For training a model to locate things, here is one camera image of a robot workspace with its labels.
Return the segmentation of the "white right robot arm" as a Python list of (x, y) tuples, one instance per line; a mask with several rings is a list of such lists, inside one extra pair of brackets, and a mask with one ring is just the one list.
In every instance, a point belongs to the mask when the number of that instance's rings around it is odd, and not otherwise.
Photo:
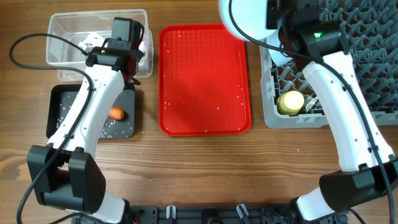
[(397, 158), (371, 116), (339, 23), (321, 20), (317, 1), (269, 1), (266, 12), (267, 28), (277, 30), (279, 47), (318, 97), (338, 150), (339, 171), (295, 199), (298, 219), (314, 222), (387, 197), (394, 223)]

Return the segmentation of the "white plastic spoon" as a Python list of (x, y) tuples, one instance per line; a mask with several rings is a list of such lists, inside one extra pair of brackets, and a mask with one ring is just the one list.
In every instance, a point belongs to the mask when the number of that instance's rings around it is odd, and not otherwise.
[(308, 113), (316, 105), (317, 101), (317, 97), (311, 98), (305, 105), (305, 111)]

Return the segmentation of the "yellow plastic cup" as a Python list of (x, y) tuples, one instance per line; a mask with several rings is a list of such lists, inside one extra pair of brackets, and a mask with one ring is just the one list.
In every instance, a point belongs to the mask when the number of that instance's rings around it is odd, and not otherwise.
[(295, 116), (304, 106), (305, 99), (299, 91), (288, 91), (277, 99), (277, 110), (280, 114)]

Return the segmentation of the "large light blue plate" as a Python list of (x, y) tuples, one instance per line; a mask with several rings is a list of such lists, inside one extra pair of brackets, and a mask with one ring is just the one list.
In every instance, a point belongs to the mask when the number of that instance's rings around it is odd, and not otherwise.
[[(248, 41), (234, 27), (229, 16), (229, 3), (230, 0), (218, 1), (221, 21), (235, 37)], [(275, 29), (266, 27), (267, 0), (232, 0), (231, 11), (238, 27), (253, 39), (262, 40), (275, 32)]]

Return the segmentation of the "white paper napkin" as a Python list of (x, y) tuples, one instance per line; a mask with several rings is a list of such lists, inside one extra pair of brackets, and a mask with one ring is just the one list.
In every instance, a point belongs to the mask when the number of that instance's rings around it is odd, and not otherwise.
[[(105, 38), (111, 37), (109, 30), (103, 32), (90, 32), (83, 40), (79, 41), (78, 46), (89, 52), (93, 47), (101, 46)], [(139, 50), (144, 53), (144, 56), (139, 62), (139, 70), (147, 70), (149, 64), (153, 59), (153, 41), (152, 34), (145, 34), (142, 43), (139, 46)]]

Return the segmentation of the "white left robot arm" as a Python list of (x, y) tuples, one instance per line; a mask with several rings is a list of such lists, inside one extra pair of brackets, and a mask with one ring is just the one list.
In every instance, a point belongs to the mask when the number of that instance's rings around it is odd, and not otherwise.
[(116, 17), (111, 37), (87, 54), (83, 83), (66, 118), (46, 146), (32, 146), (27, 155), (39, 204), (96, 223), (133, 223), (129, 202), (106, 191), (95, 151), (113, 103), (137, 72), (143, 33), (141, 23)]

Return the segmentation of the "orange carrot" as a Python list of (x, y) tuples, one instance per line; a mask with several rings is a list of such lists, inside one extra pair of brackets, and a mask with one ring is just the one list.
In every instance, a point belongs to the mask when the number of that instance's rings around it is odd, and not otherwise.
[(124, 119), (124, 110), (118, 107), (112, 107), (108, 113), (108, 117), (117, 121)]

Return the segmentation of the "light blue rice bowl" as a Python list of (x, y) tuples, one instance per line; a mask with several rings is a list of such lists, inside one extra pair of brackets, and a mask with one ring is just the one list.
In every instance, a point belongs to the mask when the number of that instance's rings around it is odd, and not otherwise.
[[(275, 31), (266, 39), (266, 44), (278, 48), (283, 47), (279, 40), (278, 31)], [(269, 55), (271, 56), (272, 61), (279, 67), (293, 60), (293, 58), (289, 57), (287, 54), (272, 49), (269, 49)]]

